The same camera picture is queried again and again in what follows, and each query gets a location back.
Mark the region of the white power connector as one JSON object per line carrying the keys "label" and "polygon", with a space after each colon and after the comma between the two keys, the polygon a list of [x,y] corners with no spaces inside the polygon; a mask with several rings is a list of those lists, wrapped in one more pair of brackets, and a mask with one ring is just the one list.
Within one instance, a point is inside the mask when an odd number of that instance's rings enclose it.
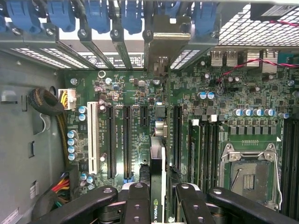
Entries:
{"label": "white power connector", "polygon": [[76,109],[76,91],[73,89],[59,89],[58,101],[63,105],[65,110]]}

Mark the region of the long PCIe expansion slot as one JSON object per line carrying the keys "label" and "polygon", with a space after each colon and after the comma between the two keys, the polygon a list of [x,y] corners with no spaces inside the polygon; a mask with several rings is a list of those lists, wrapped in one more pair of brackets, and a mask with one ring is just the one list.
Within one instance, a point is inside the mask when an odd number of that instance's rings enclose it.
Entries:
{"label": "long PCIe expansion slot", "polygon": [[124,178],[132,177],[132,127],[131,107],[123,107],[123,152],[124,152]]}
{"label": "long PCIe expansion slot", "polygon": [[115,114],[114,107],[107,107],[107,177],[114,179],[116,174],[116,143],[115,143]]}

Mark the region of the CPU socket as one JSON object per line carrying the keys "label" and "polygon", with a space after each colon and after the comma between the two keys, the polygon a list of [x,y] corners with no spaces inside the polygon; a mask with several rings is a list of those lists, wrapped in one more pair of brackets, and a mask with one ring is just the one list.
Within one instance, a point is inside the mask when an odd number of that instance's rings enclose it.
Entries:
{"label": "CPU socket", "polygon": [[238,149],[225,143],[219,163],[218,186],[228,189],[272,210],[278,211],[278,191],[273,142],[263,147]]}

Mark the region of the blue slot retention clip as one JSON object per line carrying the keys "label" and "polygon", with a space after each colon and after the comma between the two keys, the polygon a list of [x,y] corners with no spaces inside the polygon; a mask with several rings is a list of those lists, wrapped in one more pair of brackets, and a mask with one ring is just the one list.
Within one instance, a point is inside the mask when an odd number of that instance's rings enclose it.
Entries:
{"label": "blue slot retention clip", "polygon": [[87,23],[99,34],[110,31],[107,0],[84,0]]}
{"label": "blue slot retention clip", "polygon": [[176,18],[180,8],[180,1],[158,1],[157,13],[159,15],[167,15],[171,18]]}
{"label": "blue slot retention clip", "polygon": [[216,2],[195,2],[193,19],[197,37],[210,34],[214,30]]}
{"label": "blue slot retention clip", "polygon": [[70,0],[49,0],[47,2],[50,21],[64,32],[73,32],[76,28],[75,13]]}
{"label": "blue slot retention clip", "polygon": [[142,31],[142,0],[124,0],[121,2],[121,24],[130,35]]}
{"label": "blue slot retention clip", "polygon": [[32,0],[7,0],[7,11],[17,28],[31,34],[41,32],[41,23]]}

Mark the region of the green motherboard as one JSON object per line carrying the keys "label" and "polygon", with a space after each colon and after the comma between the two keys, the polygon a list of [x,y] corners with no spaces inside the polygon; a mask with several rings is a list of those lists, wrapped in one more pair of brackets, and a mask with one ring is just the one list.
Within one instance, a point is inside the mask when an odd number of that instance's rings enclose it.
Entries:
{"label": "green motherboard", "polygon": [[[225,143],[238,149],[263,147],[273,142],[278,152],[282,192],[282,156],[284,120],[299,120],[299,51],[212,52],[192,67],[179,70],[170,66],[170,148],[167,168],[165,223],[179,224],[175,186],[188,182],[189,120],[198,119],[201,127],[201,150],[198,187],[209,189],[209,119],[219,122],[219,160]],[[153,74],[142,71],[72,71],[65,74],[66,89],[76,91],[76,109],[67,110],[67,154],[77,166],[80,195],[103,186],[122,190],[129,182],[140,181],[141,165],[150,166],[150,137],[154,132],[155,94]],[[100,170],[90,174],[88,162],[87,102],[98,102]],[[173,107],[182,107],[182,149],[180,170],[173,159]],[[116,174],[107,177],[107,107],[114,107]],[[131,107],[132,177],[124,178],[123,107]],[[148,107],[146,127],[140,125],[140,106]],[[202,187],[203,123],[206,132],[206,187]],[[288,211],[291,191],[291,131],[289,132]]]}

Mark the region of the white PCI expansion slot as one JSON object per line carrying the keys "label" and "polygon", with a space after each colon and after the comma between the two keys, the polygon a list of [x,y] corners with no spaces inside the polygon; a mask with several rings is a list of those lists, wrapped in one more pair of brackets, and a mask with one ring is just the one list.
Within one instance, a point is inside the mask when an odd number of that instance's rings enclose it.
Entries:
{"label": "white PCI expansion slot", "polygon": [[100,170],[98,102],[87,102],[87,128],[89,162],[88,172],[90,174],[97,174]]}

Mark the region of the open black PC case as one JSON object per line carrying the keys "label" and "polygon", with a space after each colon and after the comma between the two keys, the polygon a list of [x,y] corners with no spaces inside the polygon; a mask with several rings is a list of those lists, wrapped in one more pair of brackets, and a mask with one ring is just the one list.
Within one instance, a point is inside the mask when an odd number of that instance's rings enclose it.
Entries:
{"label": "open black PC case", "polygon": [[[76,28],[50,21],[47,2],[32,0],[41,32],[17,28],[0,0],[0,224],[28,224],[85,195],[67,154],[67,110],[58,101],[72,71],[142,71],[145,20],[158,1],[180,1],[191,38],[172,59],[186,70],[212,52],[299,51],[299,0],[142,0],[142,31],[121,24],[121,2],[107,0],[110,31],[90,28],[84,0],[70,0]],[[214,30],[197,37],[195,2],[216,2]]]}

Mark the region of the short black expansion slot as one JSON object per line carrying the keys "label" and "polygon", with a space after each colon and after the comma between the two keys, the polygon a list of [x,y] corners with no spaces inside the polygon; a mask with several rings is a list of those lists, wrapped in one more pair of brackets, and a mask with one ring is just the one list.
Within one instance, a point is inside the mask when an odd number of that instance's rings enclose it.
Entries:
{"label": "short black expansion slot", "polygon": [[146,127],[148,124],[148,107],[140,106],[140,125],[141,127]]}

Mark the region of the metal locking lever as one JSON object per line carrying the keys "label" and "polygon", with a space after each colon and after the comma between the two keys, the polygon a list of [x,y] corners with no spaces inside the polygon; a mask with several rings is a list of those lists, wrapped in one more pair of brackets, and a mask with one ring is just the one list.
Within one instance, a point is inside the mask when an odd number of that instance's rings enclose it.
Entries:
{"label": "metal locking lever", "polygon": [[278,154],[275,153],[275,169],[276,169],[276,180],[277,180],[277,191],[278,191],[278,211],[281,211],[281,207],[282,207],[282,202],[283,202],[283,198],[282,198],[282,192],[281,192],[281,188],[280,188],[280,179],[279,179],[279,170],[278,170]]}

